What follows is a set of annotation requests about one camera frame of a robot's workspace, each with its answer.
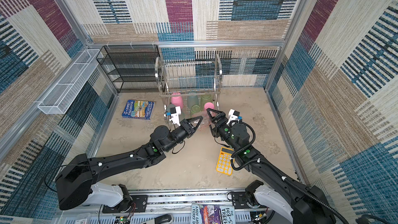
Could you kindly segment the green translucent cup front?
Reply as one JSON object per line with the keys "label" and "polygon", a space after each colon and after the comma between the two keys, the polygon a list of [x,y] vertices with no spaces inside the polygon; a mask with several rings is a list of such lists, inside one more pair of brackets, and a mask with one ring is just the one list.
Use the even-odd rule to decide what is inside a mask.
{"label": "green translucent cup front", "polygon": [[198,114],[198,113],[200,113],[201,111],[202,111],[202,108],[201,108],[200,105],[193,105],[193,106],[190,108],[190,112],[191,112],[192,115]]}

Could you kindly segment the green translucent cup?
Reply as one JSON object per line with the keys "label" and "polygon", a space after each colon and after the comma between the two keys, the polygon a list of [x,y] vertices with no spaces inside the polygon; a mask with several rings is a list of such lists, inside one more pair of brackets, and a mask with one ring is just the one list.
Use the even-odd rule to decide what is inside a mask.
{"label": "green translucent cup", "polygon": [[212,103],[213,102],[213,96],[212,94],[203,94],[201,95],[201,106],[204,107],[206,103]]}
{"label": "green translucent cup", "polygon": [[198,114],[198,113],[200,113],[201,111],[202,111],[202,108],[201,108],[200,105],[193,105],[193,106],[190,108],[190,112],[191,112],[192,115]]}

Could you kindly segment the teal translucent cup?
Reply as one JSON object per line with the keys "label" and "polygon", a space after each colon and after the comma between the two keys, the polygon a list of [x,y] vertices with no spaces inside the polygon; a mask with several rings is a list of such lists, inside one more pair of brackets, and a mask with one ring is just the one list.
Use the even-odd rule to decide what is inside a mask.
{"label": "teal translucent cup", "polygon": [[191,109],[195,105],[199,105],[199,98],[197,95],[190,94],[187,98],[188,108]]}

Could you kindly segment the silver wire dish rack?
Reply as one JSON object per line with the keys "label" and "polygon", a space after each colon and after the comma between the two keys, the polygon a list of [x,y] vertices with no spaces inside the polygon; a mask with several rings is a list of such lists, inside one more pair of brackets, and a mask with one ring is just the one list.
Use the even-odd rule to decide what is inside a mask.
{"label": "silver wire dish rack", "polygon": [[[171,104],[172,93],[179,92],[183,98],[184,107],[181,113],[184,117],[196,117],[205,110],[201,106],[201,95],[212,94],[215,109],[219,109],[219,98],[222,86],[222,64],[218,54],[211,59],[198,59],[192,61],[179,60],[176,62],[164,61],[158,57],[155,62],[155,78],[157,88],[163,102],[163,116],[166,107]],[[202,111],[192,115],[188,108],[188,95],[197,95]],[[174,128],[171,121],[166,122],[166,126]]]}

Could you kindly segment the clear pink cup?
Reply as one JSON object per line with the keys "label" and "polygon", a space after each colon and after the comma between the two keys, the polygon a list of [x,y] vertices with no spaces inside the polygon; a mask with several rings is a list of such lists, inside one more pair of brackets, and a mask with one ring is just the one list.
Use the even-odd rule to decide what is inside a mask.
{"label": "clear pink cup", "polygon": [[210,121],[209,117],[203,117],[203,120],[201,121],[201,124],[198,128],[199,131],[206,131],[209,129],[209,126],[212,124]]}

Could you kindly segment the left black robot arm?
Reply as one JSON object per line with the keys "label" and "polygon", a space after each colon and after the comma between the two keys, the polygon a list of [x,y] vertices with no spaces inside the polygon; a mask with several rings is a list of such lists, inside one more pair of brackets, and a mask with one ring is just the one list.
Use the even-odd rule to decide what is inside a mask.
{"label": "left black robot arm", "polygon": [[179,127],[171,131],[160,125],[150,135],[147,144],[139,148],[109,157],[88,158],[77,155],[55,178],[59,209],[66,211],[80,205],[100,204],[117,213],[132,208],[133,200],[123,184],[107,185],[101,181],[136,169],[159,164],[166,153],[190,138],[198,129],[202,116],[183,119]]}

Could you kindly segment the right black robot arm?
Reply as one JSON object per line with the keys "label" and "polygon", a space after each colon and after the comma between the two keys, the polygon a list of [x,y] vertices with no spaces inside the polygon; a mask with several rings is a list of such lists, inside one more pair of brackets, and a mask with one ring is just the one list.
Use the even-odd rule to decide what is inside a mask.
{"label": "right black robot arm", "polygon": [[278,169],[254,148],[254,129],[243,122],[238,112],[227,117],[222,111],[207,109],[211,133],[233,150],[230,162],[234,171],[242,169],[262,179],[248,192],[252,207],[264,205],[292,224],[334,224],[347,220],[327,201],[317,186],[309,187]]}

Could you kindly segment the black mesh shelf rack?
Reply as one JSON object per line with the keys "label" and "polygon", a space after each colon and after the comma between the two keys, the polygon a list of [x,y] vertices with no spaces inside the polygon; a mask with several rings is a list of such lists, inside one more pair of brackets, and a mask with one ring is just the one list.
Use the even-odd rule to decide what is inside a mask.
{"label": "black mesh shelf rack", "polygon": [[97,61],[117,93],[156,92],[157,45],[103,46]]}

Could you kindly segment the yellow calculator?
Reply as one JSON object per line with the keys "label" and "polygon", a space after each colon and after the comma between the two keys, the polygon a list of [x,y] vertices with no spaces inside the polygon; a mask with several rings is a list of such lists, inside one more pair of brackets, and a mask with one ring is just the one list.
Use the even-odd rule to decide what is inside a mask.
{"label": "yellow calculator", "polygon": [[216,171],[218,173],[231,176],[233,169],[231,167],[230,159],[233,153],[233,149],[222,147],[219,152],[219,157],[216,164]]}

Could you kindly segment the blue picture book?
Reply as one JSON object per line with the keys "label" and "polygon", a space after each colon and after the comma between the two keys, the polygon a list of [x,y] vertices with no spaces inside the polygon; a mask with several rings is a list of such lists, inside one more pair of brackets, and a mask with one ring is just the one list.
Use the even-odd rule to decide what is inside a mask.
{"label": "blue picture book", "polygon": [[154,101],[128,100],[122,118],[150,120],[154,108]]}

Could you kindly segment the purple treehouse book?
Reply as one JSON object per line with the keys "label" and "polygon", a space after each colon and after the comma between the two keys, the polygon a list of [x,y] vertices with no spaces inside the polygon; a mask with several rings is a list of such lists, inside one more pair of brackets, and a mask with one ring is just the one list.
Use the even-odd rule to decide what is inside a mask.
{"label": "purple treehouse book", "polygon": [[191,205],[190,224],[236,224],[235,208],[227,205]]}

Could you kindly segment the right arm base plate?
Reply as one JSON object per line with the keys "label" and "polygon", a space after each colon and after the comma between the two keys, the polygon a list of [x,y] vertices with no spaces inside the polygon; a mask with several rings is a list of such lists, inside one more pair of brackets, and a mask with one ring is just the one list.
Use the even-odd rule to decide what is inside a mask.
{"label": "right arm base plate", "polygon": [[254,194],[243,191],[230,191],[227,193],[227,199],[232,202],[236,209],[266,209],[266,205],[261,205]]}

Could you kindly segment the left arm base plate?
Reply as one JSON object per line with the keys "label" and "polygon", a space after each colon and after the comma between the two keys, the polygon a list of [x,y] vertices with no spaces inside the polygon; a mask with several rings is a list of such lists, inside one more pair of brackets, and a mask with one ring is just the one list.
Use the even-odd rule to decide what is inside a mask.
{"label": "left arm base plate", "polygon": [[116,213],[142,213],[146,211],[148,195],[135,195],[123,199],[118,205],[114,207],[104,206],[103,214]]}

